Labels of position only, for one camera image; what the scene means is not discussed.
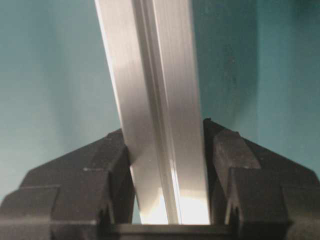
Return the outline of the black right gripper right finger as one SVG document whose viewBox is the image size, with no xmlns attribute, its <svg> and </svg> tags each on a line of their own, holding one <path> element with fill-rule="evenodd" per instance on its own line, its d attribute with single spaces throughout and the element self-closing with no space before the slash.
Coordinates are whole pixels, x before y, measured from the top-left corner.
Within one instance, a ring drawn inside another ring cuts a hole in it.
<svg viewBox="0 0 320 240">
<path fill-rule="evenodd" d="M 316 173 L 207 118 L 203 121 L 210 221 L 238 240 L 317 240 Z"/>
</svg>

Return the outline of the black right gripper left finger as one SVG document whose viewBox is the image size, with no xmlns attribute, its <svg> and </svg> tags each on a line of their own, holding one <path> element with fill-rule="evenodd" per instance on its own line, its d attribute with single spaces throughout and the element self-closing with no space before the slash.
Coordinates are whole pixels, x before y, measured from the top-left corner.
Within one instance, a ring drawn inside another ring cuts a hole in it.
<svg viewBox="0 0 320 240">
<path fill-rule="evenodd" d="M 121 130 L 31 169 L 0 206 L 3 240 L 97 240 L 133 219 L 135 189 Z"/>
</svg>

